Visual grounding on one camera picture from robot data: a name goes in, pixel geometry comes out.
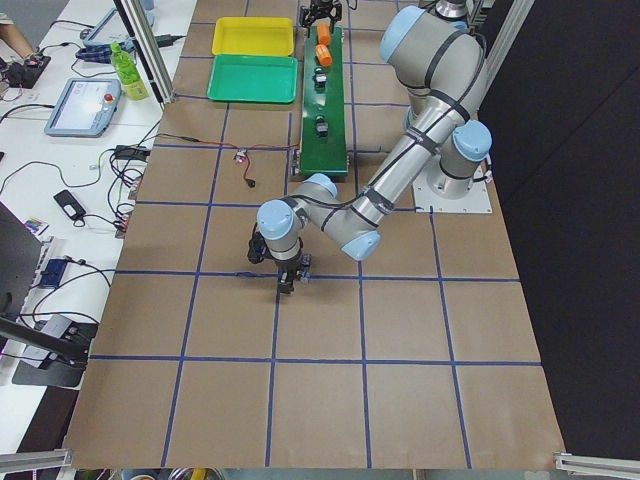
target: robotic arm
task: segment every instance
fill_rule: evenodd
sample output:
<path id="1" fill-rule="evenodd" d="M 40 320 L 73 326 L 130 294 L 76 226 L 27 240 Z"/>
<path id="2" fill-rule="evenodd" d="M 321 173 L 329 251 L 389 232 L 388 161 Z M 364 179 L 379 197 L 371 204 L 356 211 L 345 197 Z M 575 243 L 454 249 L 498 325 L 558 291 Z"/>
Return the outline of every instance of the robotic arm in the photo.
<path id="1" fill-rule="evenodd" d="M 315 174 L 291 195 L 260 207 L 249 257 L 254 263 L 276 262 L 282 293 L 293 291 L 293 280 L 307 262 L 299 230 L 313 223 L 354 260 L 367 258 L 380 242 L 378 226 L 398 198 L 480 105 L 486 85 L 483 49 L 424 10 L 401 10 L 384 34 L 380 53 L 408 89 L 410 125 L 354 199 L 340 202 L 334 183 Z"/>

